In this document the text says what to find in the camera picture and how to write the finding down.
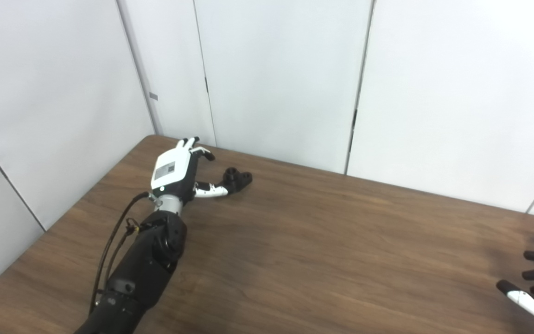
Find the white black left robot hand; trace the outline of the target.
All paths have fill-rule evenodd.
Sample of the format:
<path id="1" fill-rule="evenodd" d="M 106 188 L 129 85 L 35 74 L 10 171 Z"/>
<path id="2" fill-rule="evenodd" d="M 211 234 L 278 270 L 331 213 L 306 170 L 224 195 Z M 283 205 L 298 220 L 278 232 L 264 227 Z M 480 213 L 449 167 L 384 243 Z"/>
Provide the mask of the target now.
<path id="1" fill-rule="evenodd" d="M 199 137 L 181 139 L 175 148 L 159 155 L 151 178 L 151 190 L 162 201 L 176 198 L 182 205 L 196 197 L 212 198 L 229 195 L 224 186 L 196 180 L 200 158 L 214 161 L 216 157 L 204 147 L 195 147 Z"/>

